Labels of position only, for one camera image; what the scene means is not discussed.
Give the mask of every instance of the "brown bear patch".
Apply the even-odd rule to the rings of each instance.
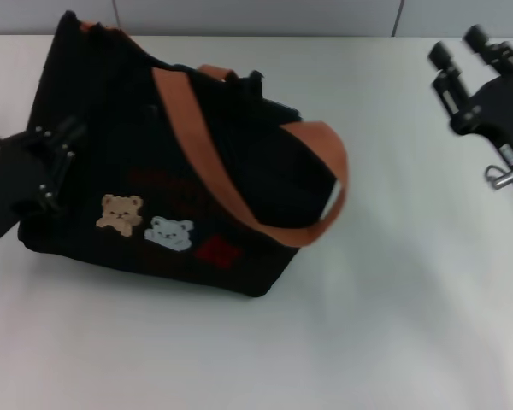
[[[122,236],[130,237],[133,234],[133,227],[139,225],[143,218],[137,215],[138,210],[143,206],[140,196],[103,196],[103,217],[97,221],[99,228],[112,226]]]

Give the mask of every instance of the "white surface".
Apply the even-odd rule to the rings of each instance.
[[[111,0],[0,0],[0,34],[52,34],[69,9],[81,20],[117,25]]]
[[[513,191],[455,138],[420,39],[141,38],[169,62],[255,68],[351,155],[334,228],[271,292],[145,278],[0,242],[0,410],[513,410]],[[0,135],[50,38],[0,38]],[[492,76],[462,46],[472,91]]]
[[[483,25],[491,36],[513,37],[513,0],[406,0],[399,37],[462,37]]]
[[[116,0],[134,34],[389,37],[400,0]]]

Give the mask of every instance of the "black fabric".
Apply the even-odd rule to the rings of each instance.
[[[319,220],[335,179],[280,129],[300,117],[262,98],[254,82],[260,74],[215,81],[148,56],[122,32],[101,26],[82,32],[67,13],[28,126],[53,130],[74,115],[87,125],[88,138],[61,191],[65,212],[23,220],[19,238],[37,252],[261,296],[298,249],[241,225],[210,195],[176,142],[152,67],[188,73],[222,161],[262,223],[304,227]],[[143,222],[132,236],[96,226],[108,194],[143,199]],[[175,251],[145,240],[155,216],[192,221],[192,246]]]

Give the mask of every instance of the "gray wall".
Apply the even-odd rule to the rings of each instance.
[[[0,33],[53,33],[66,9],[130,34],[513,37],[513,0],[0,0]]]

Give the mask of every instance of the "red patch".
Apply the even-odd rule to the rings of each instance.
[[[220,235],[214,235],[196,251],[195,256],[221,269],[229,269],[242,254],[240,248],[226,242]]]

